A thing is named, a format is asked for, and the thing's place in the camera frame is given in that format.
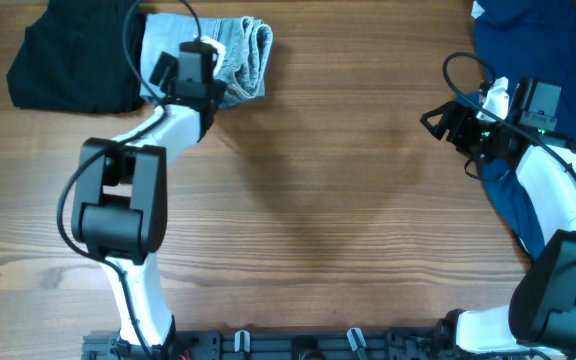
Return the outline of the light blue denim shorts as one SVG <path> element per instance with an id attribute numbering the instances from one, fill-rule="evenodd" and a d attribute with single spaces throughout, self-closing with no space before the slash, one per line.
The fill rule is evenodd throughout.
<path id="1" fill-rule="evenodd" d="M 220 107 L 232 108 L 265 94 L 264 77 L 274 40 L 272 28 L 252 16 L 201 18 L 173 13 L 149 14 L 140 58 L 140 75 L 148 80 L 163 52 L 174 55 L 197 29 L 225 47 L 216 78 L 227 88 Z"/>

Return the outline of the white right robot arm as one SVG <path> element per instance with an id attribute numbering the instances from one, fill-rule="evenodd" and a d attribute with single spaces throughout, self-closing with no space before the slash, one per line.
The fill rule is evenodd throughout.
<path id="1" fill-rule="evenodd" d="M 475 110 L 450 101 L 420 118 L 430 134 L 474 160 L 508 165 L 528 198 L 537 257 L 509 304 L 457 314 L 454 347 L 471 356 L 576 356 L 576 149 L 555 133 L 555 105 L 494 105 Z"/>

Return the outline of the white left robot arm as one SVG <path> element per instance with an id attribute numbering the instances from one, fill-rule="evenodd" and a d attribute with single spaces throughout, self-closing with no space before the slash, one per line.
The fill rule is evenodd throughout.
<path id="1" fill-rule="evenodd" d="M 167 167 L 214 122 L 226 84 L 216 79 L 225 47 L 203 36 L 177 55 L 160 54 L 151 84 L 164 96 L 140 126 L 113 139 L 90 138 L 65 191 L 74 196 L 65 241 L 100 264 L 120 315 L 110 340 L 119 359 L 177 359 L 180 345 L 166 303 L 157 252 L 167 228 Z"/>

